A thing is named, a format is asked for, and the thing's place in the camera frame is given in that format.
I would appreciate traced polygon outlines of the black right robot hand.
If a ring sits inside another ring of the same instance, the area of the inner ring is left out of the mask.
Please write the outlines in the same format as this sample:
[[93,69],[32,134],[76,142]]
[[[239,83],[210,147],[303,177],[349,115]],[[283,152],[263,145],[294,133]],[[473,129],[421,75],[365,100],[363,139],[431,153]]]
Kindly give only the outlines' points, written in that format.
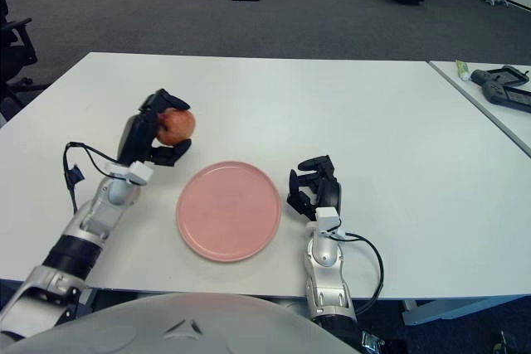
[[306,174],[290,171],[287,203],[310,221],[316,221],[320,207],[333,207],[340,213],[341,185],[329,155],[304,160],[297,169]]

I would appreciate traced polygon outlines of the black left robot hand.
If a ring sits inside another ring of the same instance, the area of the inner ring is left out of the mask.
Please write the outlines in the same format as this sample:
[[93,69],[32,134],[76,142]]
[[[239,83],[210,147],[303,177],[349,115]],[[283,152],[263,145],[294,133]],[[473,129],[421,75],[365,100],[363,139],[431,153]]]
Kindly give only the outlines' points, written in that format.
[[159,166],[174,166],[191,147],[190,138],[172,146],[152,146],[158,135],[158,115],[170,108],[187,111],[190,105],[169,94],[165,89],[159,89],[146,98],[139,107],[139,113],[127,120],[119,142],[116,160],[118,164],[130,166],[133,162],[139,161],[152,162]]

